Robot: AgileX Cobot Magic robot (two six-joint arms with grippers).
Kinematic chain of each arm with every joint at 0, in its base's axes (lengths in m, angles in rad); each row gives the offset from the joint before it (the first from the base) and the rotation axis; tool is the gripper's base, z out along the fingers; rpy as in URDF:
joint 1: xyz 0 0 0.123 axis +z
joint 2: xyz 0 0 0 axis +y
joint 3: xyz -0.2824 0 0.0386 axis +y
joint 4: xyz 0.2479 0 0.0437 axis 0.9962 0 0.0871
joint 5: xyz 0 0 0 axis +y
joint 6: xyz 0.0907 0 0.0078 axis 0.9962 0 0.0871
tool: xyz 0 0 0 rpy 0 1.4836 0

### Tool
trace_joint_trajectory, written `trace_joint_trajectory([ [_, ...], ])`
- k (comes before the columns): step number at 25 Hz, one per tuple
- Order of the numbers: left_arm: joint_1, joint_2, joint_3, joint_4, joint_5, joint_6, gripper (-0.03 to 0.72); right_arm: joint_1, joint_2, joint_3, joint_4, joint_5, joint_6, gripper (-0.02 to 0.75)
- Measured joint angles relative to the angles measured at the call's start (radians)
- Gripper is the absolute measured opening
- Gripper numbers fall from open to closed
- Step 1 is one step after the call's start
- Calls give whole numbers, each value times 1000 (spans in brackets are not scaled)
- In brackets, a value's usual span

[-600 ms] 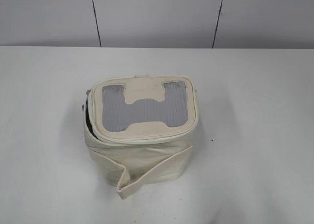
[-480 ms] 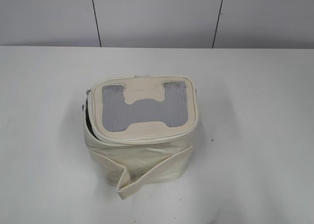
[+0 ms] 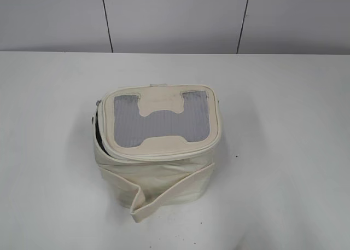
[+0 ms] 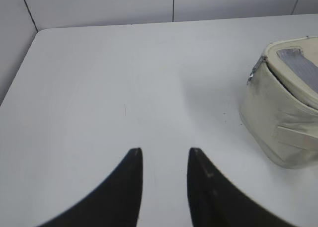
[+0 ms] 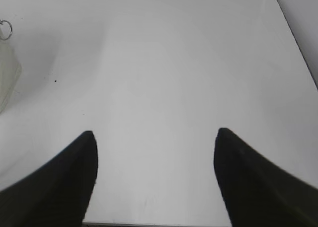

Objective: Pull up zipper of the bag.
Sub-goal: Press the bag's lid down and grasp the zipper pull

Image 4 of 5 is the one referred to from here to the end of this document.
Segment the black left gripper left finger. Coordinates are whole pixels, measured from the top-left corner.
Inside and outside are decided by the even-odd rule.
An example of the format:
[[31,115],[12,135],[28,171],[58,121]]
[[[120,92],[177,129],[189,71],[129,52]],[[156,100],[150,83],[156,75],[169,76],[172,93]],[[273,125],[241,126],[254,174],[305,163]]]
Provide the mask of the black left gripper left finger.
[[143,190],[143,153],[130,149],[91,193],[43,227],[135,227]]

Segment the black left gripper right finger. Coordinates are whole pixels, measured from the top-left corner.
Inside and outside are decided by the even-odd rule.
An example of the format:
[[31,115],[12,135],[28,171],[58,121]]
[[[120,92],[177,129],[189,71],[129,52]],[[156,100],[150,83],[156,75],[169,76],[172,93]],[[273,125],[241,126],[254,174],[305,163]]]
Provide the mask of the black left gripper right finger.
[[187,196],[195,227],[288,227],[236,188],[199,148],[190,148]]

